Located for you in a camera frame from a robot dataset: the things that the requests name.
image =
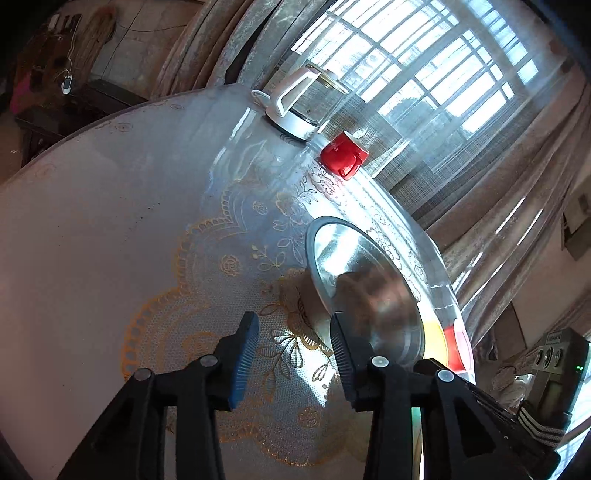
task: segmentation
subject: red mug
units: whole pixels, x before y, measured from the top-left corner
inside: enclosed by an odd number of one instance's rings
[[[349,132],[342,132],[320,152],[320,161],[332,173],[349,180],[368,157],[369,152]]]
[[[455,373],[472,372],[474,369],[472,346],[462,319],[457,318],[453,325],[443,330],[443,333],[449,351],[447,360],[449,370]]]

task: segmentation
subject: kettle base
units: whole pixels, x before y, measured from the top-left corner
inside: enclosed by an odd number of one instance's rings
[[[279,116],[270,110],[271,108],[267,108],[265,114],[273,126],[296,140],[309,142],[318,131],[317,126],[309,124],[292,112],[287,112],[285,116]]]
[[[285,116],[279,116],[270,105],[269,96],[260,90],[253,90],[251,92],[255,102],[265,109],[265,116],[271,121],[272,125],[285,135],[289,135],[295,140],[309,142],[314,138],[318,131],[316,125],[305,121],[291,111],[287,111]]]
[[[293,133],[291,133],[290,131],[287,131],[285,128],[283,128],[281,125],[276,124],[269,115],[265,114],[265,120],[272,125],[274,128],[276,128],[277,130],[279,130],[279,132],[281,132],[282,134],[292,138],[293,140],[297,141],[298,143],[301,143],[302,145],[305,145],[306,143],[308,143],[310,140],[304,140],[303,138],[300,138],[296,135],[294,135]]]

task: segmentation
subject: white kettle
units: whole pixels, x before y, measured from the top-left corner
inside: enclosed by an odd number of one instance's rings
[[[280,81],[270,96],[252,91],[279,130],[304,141],[314,137],[348,93],[333,72],[311,62]]]

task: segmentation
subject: white curtain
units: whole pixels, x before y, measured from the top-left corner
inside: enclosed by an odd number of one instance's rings
[[[441,250],[472,345],[511,301],[591,148],[591,89],[520,0],[337,0],[266,85],[311,60],[350,89],[323,126]]]
[[[519,0],[337,0],[278,77],[308,59],[351,91],[325,136],[362,135],[366,171],[426,228],[548,103],[565,54]]]

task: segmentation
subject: table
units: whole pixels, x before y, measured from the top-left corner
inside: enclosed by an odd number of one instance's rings
[[[221,86],[102,119],[1,187],[0,430],[34,479],[56,477],[138,367],[210,353],[244,310],[261,337],[245,400],[218,415],[228,479],[362,477],[371,416],[345,401],[293,282],[306,226],[332,215],[367,232],[425,325],[460,311],[431,239],[362,170],[324,170],[325,144],[280,134],[248,90]],[[425,355],[446,362],[430,335]]]

